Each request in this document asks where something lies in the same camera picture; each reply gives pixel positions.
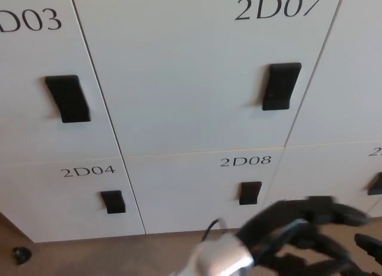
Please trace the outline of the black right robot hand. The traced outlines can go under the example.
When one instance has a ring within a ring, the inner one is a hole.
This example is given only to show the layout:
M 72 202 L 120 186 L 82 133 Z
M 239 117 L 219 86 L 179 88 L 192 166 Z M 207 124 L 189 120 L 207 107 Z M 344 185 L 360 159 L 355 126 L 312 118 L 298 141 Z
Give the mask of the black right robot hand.
M 369 256 L 372 256 L 376 262 L 381 264 L 381 240 L 365 234 L 355 234 L 354 240 L 358 247 L 366 251 Z

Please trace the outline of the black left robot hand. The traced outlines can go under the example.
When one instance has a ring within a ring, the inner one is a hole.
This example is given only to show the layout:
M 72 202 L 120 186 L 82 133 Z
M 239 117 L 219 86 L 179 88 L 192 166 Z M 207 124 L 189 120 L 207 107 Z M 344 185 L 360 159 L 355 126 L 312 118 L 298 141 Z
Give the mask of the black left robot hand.
M 321 234 L 319 226 L 360 227 L 369 221 L 367 213 L 337 203 L 331 196 L 311 196 L 277 201 L 245 223 L 236 237 L 249 250 L 254 266 L 268 268 L 278 275 L 334 275 L 357 266 L 344 247 Z M 327 259 L 308 264 L 290 253 L 278 256 L 285 245 L 312 250 Z

